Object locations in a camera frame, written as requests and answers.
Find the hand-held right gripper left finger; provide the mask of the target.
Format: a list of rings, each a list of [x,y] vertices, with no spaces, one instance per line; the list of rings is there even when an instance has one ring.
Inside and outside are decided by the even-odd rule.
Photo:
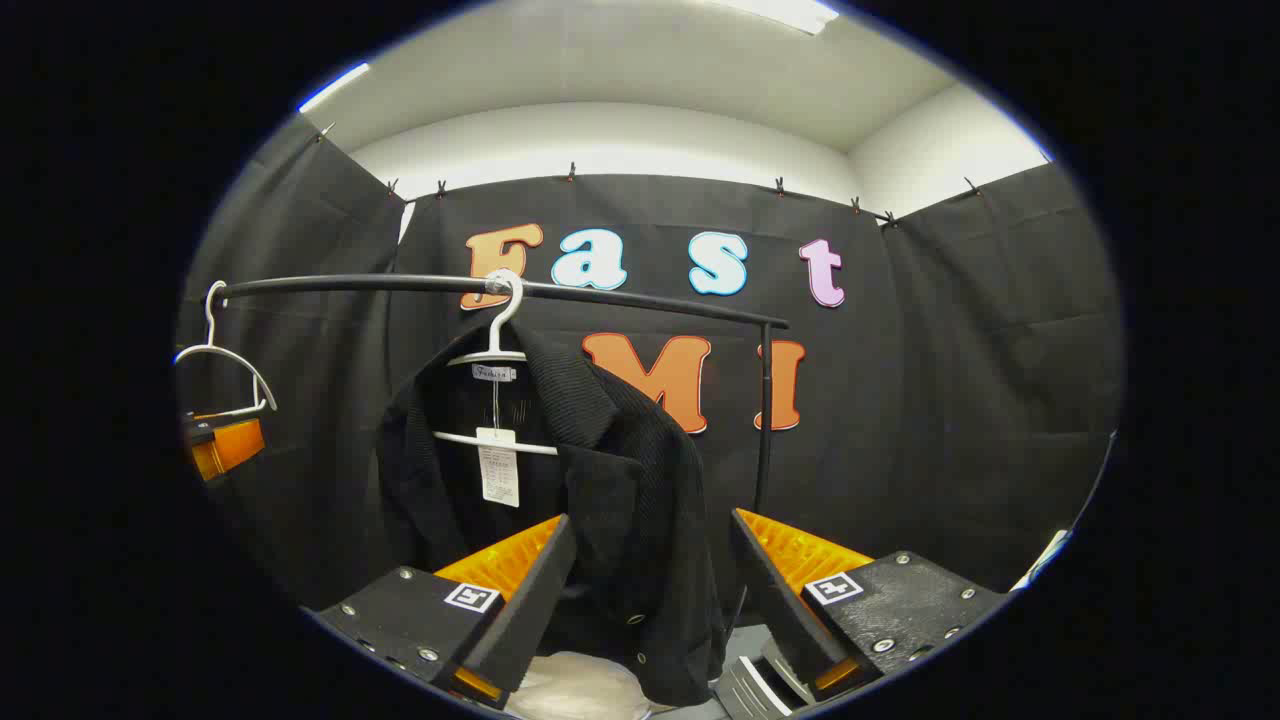
[[[436,571],[396,568],[312,619],[417,685],[503,708],[576,553],[576,530],[561,514]]]

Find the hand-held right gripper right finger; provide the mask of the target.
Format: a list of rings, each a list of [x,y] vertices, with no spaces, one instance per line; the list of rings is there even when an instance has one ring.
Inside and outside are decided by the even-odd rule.
[[[826,702],[923,664],[1009,600],[900,550],[873,559],[746,509],[730,542],[791,676]]]

